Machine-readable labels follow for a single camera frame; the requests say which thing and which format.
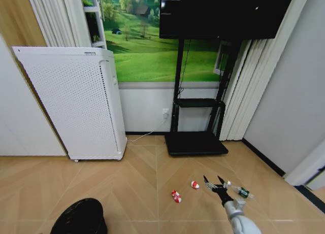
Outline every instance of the window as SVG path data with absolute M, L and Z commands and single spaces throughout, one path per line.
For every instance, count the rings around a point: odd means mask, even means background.
M 82 0 L 92 47 L 107 49 L 100 0 Z

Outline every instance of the perforated panel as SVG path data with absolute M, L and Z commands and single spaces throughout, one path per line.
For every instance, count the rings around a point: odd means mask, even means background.
M 17 55 L 72 159 L 118 158 L 97 55 Z

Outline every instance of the curtain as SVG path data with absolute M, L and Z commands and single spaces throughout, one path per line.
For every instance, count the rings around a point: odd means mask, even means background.
M 47 46 L 91 47 L 82 0 L 29 0 Z
M 292 0 L 274 39 L 242 44 L 225 94 L 220 140 L 241 140 L 307 0 Z

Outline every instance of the baseboard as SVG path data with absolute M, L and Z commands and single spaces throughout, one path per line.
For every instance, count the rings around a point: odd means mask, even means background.
M 144 135 L 150 133 L 149 131 L 126 131 L 126 135 Z M 150 135 L 165 135 L 168 131 L 154 131 Z
M 325 203 L 303 185 L 295 188 L 325 214 Z
M 265 155 L 263 155 L 257 148 L 255 148 L 250 142 L 248 142 L 246 139 L 242 139 L 242 142 L 251 150 L 253 151 L 261 160 L 263 160 L 269 167 L 271 167 L 277 174 L 279 174 L 281 177 L 284 176 L 285 171 L 282 170 L 280 167 L 278 167 L 272 160 L 267 158 Z

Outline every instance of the television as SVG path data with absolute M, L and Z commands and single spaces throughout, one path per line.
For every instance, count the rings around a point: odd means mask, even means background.
M 291 0 L 160 0 L 163 39 L 271 39 Z

